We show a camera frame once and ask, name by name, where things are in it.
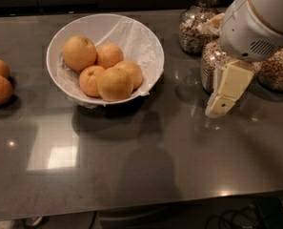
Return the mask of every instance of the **bowl of oranges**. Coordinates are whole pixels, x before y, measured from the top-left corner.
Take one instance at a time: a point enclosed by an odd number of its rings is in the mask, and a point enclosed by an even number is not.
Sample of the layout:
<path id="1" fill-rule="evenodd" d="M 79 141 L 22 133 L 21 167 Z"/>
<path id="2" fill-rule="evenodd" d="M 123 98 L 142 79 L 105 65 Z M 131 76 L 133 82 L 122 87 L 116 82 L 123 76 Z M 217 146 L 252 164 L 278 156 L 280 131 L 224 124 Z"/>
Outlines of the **bowl of oranges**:
<path id="1" fill-rule="evenodd" d="M 149 94 L 164 70 L 164 53 L 142 23 L 94 14 L 69 23 L 53 37 L 47 67 L 69 100 L 94 108 Z"/>

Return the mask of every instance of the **table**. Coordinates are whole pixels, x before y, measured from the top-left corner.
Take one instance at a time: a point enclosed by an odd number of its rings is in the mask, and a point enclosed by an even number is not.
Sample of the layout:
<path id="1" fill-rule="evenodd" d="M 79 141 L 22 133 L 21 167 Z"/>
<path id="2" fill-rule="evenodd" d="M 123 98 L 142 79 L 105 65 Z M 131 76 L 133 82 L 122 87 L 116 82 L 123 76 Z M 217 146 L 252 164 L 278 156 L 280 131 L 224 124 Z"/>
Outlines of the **table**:
<path id="1" fill-rule="evenodd" d="M 52 82 L 53 36 L 87 14 L 0 17 L 14 97 L 0 108 L 0 220 L 283 190 L 283 94 L 252 83 L 224 117 L 205 117 L 200 57 L 178 43 L 182 10 L 119 12 L 161 41 L 150 95 L 86 109 Z"/>

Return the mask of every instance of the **glass jar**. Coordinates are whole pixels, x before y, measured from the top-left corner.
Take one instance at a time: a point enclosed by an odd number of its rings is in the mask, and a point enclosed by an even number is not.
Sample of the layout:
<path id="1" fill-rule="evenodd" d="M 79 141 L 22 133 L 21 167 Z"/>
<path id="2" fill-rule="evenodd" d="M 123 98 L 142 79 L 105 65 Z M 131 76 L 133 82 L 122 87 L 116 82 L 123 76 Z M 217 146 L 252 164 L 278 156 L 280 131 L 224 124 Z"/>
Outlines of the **glass jar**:
<path id="1" fill-rule="evenodd" d="M 223 66 L 227 64 L 230 59 L 232 58 L 227 56 L 227 54 L 222 51 L 219 39 L 206 45 L 204 51 L 202 52 L 200 61 L 200 77 L 202 86 L 209 94 L 213 92 L 214 70 L 217 66 Z M 256 79 L 261 67 L 262 66 L 260 63 L 253 63 L 253 80 Z"/>
<path id="2" fill-rule="evenodd" d="M 192 6 L 185 10 L 179 18 L 179 42 L 181 48 L 192 54 L 201 54 L 204 47 L 218 36 L 198 30 L 201 23 L 205 23 L 217 15 L 215 6 L 219 0 L 193 0 Z"/>
<path id="3" fill-rule="evenodd" d="M 283 48 L 260 64 L 258 81 L 269 90 L 283 92 Z"/>

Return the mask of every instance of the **bowl rim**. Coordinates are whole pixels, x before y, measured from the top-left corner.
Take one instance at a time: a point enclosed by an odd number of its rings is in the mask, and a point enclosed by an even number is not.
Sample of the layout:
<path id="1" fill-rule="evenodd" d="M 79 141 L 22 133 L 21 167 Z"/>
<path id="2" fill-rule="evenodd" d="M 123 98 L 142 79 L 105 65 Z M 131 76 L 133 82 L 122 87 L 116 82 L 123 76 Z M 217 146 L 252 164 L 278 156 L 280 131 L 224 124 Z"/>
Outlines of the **bowl rim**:
<path id="1" fill-rule="evenodd" d="M 108 102 L 106 100 L 104 100 L 102 97 L 98 98 L 100 100 L 100 102 L 96 102 L 95 100 L 93 101 L 92 99 L 79 99 L 77 98 L 76 96 L 74 96 L 73 94 L 71 94 L 70 92 L 68 92 L 66 89 L 63 88 L 63 86 L 54 78 L 52 72 L 51 72 L 51 65 L 49 63 L 49 59 L 50 59 L 50 56 L 51 56 L 51 47 L 52 47 L 52 43 L 53 41 L 55 40 L 55 38 L 61 33 L 62 30 L 64 30 L 66 27 L 68 27 L 69 25 L 71 24 L 74 24 L 80 20 L 83 20 L 83 19 L 88 19 L 89 17 L 98 17 L 98 16 L 107 16 L 107 17 L 111 17 L 111 16 L 114 16 L 114 17 L 119 17 L 120 18 L 128 18 L 130 19 L 131 21 L 141 25 L 142 27 L 146 28 L 148 33 L 151 35 L 151 37 L 155 38 L 156 39 L 156 44 L 159 46 L 158 48 L 160 49 L 161 51 L 161 65 L 162 65 L 162 71 L 159 72 L 159 74 L 157 75 L 157 77 L 154 79 L 154 81 L 151 83 L 151 86 L 149 87 L 149 90 L 157 83 L 158 79 L 161 77 L 162 73 L 164 72 L 164 63 L 165 63 L 165 55 L 164 55 L 164 50 L 163 50 L 163 47 L 161 45 L 161 42 L 160 40 L 158 39 L 158 37 L 154 34 L 154 32 L 148 28 L 146 25 L 144 25 L 143 23 L 133 19 L 133 18 L 130 18 L 126 15 L 121 15 L 121 14 L 114 14 L 114 13 L 95 13 L 95 14 L 91 14 L 91 15 L 87 15 L 87 16 L 83 16 L 81 18 L 78 18 L 76 20 L 73 20 L 71 21 L 70 23 L 68 23 L 66 26 L 64 26 L 62 29 L 60 29 L 55 35 L 54 37 L 52 38 L 52 40 L 50 41 L 49 43 L 49 46 L 47 48 L 47 56 L 46 56 L 46 65 L 47 65 L 47 69 L 48 69 L 48 72 L 49 72 L 49 75 L 50 77 L 52 78 L 54 84 L 56 84 L 56 86 L 61 90 L 63 91 L 66 96 L 68 97 L 69 100 L 72 100 L 72 101 L 75 101 L 77 102 L 79 105 L 82 105 L 82 106 L 86 106 L 87 105 L 92 105 L 92 106 L 106 106 L 106 105 L 115 105 L 115 104 L 121 104 L 121 103 L 126 103 L 126 102 L 129 102 L 139 96 L 142 96 L 141 94 L 137 94 L 135 96 L 131 96 L 127 99 L 124 99 L 124 100 L 120 100 L 120 101 L 115 101 L 115 102 Z"/>

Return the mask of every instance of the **bowl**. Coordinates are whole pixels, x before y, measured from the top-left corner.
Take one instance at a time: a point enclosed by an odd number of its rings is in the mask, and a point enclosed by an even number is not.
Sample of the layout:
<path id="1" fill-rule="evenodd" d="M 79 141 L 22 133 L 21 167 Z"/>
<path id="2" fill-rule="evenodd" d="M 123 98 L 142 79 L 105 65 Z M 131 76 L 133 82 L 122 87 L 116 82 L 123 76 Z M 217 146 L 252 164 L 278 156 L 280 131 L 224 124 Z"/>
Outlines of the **bowl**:
<path id="1" fill-rule="evenodd" d="M 65 42 L 77 34 L 88 37 L 95 47 L 115 43 L 123 51 L 125 60 L 133 60 L 140 65 L 144 80 L 130 98 L 108 102 L 100 97 L 87 96 L 81 91 L 79 73 L 66 66 L 62 55 Z M 94 108 L 125 103 L 149 94 L 164 71 L 164 53 L 156 35 L 142 23 L 118 14 L 94 14 L 72 21 L 53 37 L 47 51 L 47 68 L 53 82 L 66 94 L 67 99 Z"/>

